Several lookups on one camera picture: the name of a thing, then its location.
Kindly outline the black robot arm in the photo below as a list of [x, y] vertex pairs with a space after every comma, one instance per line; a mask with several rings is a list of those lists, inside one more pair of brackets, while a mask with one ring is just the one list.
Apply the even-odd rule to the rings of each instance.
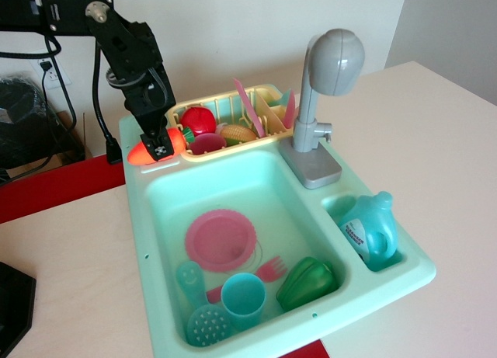
[[129, 22], [114, 0], [1, 0], [1, 29], [56, 36], [92, 36], [108, 64], [107, 81], [124, 96], [153, 161], [174, 155], [166, 112], [176, 100], [154, 34], [147, 23]]

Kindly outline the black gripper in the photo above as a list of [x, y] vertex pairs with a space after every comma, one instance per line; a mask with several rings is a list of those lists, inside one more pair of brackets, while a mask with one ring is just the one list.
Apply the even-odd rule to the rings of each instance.
[[175, 104], [155, 35], [145, 22], [129, 22], [109, 5], [92, 1], [86, 24], [106, 58], [108, 83], [125, 97], [125, 107], [141, 127], [141, 143], [151, 160], [174, 155], [165, 114]]

